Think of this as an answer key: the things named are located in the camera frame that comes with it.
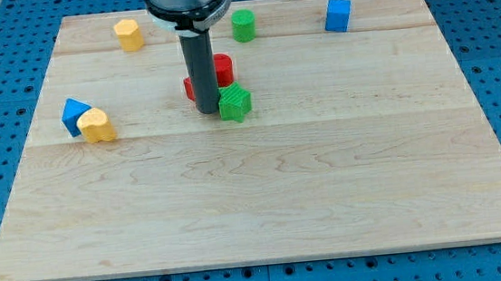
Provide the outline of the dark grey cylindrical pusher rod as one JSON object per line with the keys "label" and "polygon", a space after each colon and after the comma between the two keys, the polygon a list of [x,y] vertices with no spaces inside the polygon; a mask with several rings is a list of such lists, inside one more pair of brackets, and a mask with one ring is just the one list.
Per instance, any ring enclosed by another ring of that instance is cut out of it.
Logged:
{"label": "dark grey cylindrical pusher rod", "polygon": [[188,76],[192,84],[196,108],[204,114],[218,111],[219,89],[215,60],[209,33],[194,37],[179,37]]}

